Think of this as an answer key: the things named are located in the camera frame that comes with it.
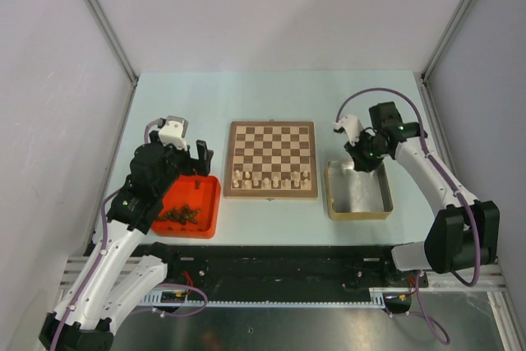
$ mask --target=red tray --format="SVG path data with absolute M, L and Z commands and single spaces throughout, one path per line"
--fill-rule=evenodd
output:
M 184 225 L 170 220 L 156 220 L 151 229 L 159 236 L 174 238 L 212 238 L 215 235 L 221 185 L 214 176 L 181 176 L 163 199 L 162 216 L 173 208 L 188 205 L 192 210 L 201 209 L 194 217 L 197 224 L 187 221 Z

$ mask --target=white wall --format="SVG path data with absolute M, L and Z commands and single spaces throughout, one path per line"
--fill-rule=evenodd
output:
M 141 72 L 420 72 L 460 0 L 100 0 Z
M 18 351 L 92 224 L 131 87 L 83 0 L 0 0 L 0 16 L 0 349 L 24 317 Z
M 461 179 L 501 209 L 499 258 L 526 327 L 526 0 L 478 0 L 431 79 Z

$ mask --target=chessboard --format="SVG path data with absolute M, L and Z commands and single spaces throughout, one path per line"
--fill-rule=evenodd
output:
M 313 122 L 232 122 L 224 196 L 316 199 Z

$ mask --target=gold tray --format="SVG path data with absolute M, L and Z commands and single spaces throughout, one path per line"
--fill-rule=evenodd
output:
M 325 167 L 325 189 L 334 221 L 386 219 L 393 211 L 384 164 L 365 173 L 355 171 L 352 160 L 332 160 Z

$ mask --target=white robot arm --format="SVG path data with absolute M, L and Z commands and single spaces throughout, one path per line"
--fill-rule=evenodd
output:
M 494 262 L 500 217 L 496 205 L 480 202 L 466 189 L 427 148 L 421 123 L 403 123 L 393 102 L 371 107 L 369 113 L 370 128 L 352 115 L 335 123 L 335 132 L 347 135 L 345 149 L 354 168 L 371 172 L 391 156 L 417 183 L 435 215 L 425 241 L 392 249 L 397 269 L 447 273 Z
M 184 140 L 187 121 L 159 120 L 151 142 L 136 149 L 131 173 L 112 194 L 108 220 L 103 205 L 103 237 L 66 297 L 46 316 L 40 341 L 46 349 L 109 350 L 125 317 L 168 272 L 177 273 L 179 260 L 172 247 L 154 243 L 149 253 L 113 291 L 128 257 L 135 251 L 163 209 L 163 197 L 183 175 L 210 173 L 213 151 L 197 141 L 198 159 L 190 156 Z

